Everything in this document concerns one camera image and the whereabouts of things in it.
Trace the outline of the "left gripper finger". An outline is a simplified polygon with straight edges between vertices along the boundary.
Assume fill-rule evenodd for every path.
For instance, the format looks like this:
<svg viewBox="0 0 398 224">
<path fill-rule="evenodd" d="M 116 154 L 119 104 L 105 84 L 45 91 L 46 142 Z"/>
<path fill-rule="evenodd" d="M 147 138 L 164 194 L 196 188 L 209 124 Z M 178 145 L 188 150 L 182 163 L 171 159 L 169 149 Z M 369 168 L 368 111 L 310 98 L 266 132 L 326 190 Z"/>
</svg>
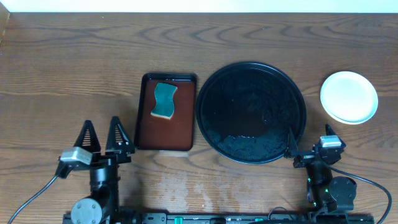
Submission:
<svg viewBox="0 0 398 224">
<path fill-rule="evenodd" d="M 86 120 L 83 123 L 83 127 L 78 135 L 74 147 L 80 147 L 90 153 L 100 153 L 101 146 L 96 135 L 93 123 L 90 120 Z"/>
<path fill-rule="evenodd" d="M 105 154 L 134 154 L 135 145 L 124 129 L 118 116 L 113 116 L 109 125 L 109 133 Z"/>
</svg>

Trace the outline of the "light green plate front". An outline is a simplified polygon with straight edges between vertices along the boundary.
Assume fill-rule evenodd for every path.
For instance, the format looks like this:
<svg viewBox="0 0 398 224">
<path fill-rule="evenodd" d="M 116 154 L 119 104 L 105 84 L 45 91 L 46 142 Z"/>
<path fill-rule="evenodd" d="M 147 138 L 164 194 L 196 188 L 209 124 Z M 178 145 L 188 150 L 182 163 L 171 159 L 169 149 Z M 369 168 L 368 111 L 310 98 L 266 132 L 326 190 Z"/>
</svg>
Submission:
<svg viewBox="0 0 398 224">
<path fill-rule="evenodd" d="M 355 72 L 340 71 L 323 82 L 320 102 L 333 119 L 344 124 L 361 124 L 376 114 L 379 100 L 367 78 Z"/>
</svg>

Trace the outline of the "green scouring sponge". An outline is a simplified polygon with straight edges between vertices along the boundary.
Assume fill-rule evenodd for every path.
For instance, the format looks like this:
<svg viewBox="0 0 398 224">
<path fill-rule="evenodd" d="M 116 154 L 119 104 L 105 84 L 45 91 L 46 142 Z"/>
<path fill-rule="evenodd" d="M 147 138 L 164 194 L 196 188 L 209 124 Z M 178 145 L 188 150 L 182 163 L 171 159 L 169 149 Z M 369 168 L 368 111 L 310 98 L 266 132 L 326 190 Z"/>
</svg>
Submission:
<svg viewBox="0 0 398 224">
<path fill-rule="evenodd" d="M 175 112 L 174 94 L 178 87 L 168 83 L 158 83 L 154 90 L 155 106 L 152 116 L 171 119 Z"/>
</svg>

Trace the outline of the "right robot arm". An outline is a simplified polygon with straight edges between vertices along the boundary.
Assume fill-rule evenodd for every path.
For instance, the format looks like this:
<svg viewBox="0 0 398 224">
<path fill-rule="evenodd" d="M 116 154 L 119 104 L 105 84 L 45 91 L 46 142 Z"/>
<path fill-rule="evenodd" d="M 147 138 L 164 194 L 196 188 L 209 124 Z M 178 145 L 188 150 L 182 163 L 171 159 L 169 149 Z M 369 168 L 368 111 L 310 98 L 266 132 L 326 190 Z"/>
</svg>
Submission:
<svg viewBox="0 0 398 224">
<path fill-rule="evenodd" d="M 294 168 L 306 169 L 308 201 L 315 205 L 317 212 L 352 211 L 356 197 L 356 182 L 349 177 L 334 177 L 331 172 L 331 166 L 341 159 L 346 144 L 330 125 L 325 126 L 325 131 L 326 134 L 319 138 L 311 150 L 301 151 L 290 130 L 284 157 L 294 160 Z"/>
</svg>

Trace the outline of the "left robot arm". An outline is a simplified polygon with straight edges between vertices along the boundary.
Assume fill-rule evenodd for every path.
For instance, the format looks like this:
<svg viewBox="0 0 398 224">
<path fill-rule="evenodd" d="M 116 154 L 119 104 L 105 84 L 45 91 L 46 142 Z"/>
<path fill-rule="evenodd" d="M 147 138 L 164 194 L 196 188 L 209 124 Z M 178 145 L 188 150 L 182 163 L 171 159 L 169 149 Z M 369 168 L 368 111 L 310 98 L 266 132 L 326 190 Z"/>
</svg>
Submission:
<svg viewBox="0 0 398 224">
<path fill-rule="evenodd" d="M 117 116 L 112 117 L 105 147 L 101 146 L 93 123 L 86 120 L 72 147 L 65 149 L 59 157 L 55 175 L 67 178 L 73 170 L 90 172 L 90 194 L 78 200 L 63 223 L 100 224 L 120 221 L 118 168 L 120 164 L 130 163 L 135 153 L 135 145 Z"/>
</svg>

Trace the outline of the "rectangular black brown tray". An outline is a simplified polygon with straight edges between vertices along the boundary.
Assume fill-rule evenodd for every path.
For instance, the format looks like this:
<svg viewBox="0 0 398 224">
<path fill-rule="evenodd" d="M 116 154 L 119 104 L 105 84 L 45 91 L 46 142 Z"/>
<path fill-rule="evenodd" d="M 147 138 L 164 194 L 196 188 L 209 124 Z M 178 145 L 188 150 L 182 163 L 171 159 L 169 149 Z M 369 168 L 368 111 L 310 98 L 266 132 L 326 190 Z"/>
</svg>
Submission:
<svg viewBox="0 0 398 224">
<path fill-rule="evenodd" d="M 158 83 L 177 86 L 171 119 L 152 116 Z M 193 73 L 147 73 L 142 77 L 134 144 L 142 150 L 189 151 L 193 146 L 193 119 L 197 79 Z"/>
</svg>

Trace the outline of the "round black tray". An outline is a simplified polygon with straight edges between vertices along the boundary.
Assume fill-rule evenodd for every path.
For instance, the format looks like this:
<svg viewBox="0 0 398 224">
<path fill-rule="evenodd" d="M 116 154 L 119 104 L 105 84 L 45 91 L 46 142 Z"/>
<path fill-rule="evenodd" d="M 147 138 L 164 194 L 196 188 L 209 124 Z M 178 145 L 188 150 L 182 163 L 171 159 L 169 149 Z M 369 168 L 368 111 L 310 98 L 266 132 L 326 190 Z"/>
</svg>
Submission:
<svg viewBox="0 0 398 224">
<path fill-rule="evenodd" d="M 212 74 L 196 105 L 198 127 L 221 155 L 245 164 L 280 159 L 289 140 L 299 142 L 306 106 L 294 81 L 261 62 L 238 62 Z"/>
</svg>

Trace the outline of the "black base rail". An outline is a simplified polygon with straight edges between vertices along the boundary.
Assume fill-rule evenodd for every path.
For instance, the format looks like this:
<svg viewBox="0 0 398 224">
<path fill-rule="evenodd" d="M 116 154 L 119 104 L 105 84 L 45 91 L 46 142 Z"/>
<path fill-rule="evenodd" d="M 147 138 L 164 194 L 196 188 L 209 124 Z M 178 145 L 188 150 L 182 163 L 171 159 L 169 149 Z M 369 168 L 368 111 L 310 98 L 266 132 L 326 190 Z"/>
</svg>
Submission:
<svg viewBox="0 0 398 224">
<path fill-rule="evenodd" d="M 307 215 L 273 213 L 271 215 L 187 215 L 165 213 L 135 213 L 125 215 L 117 223 L 129 224 L 241 224 L 241 223 L 357 223 L 372 224 L 367 215 L 319 215 L 312 220 Z"/>
</svg>

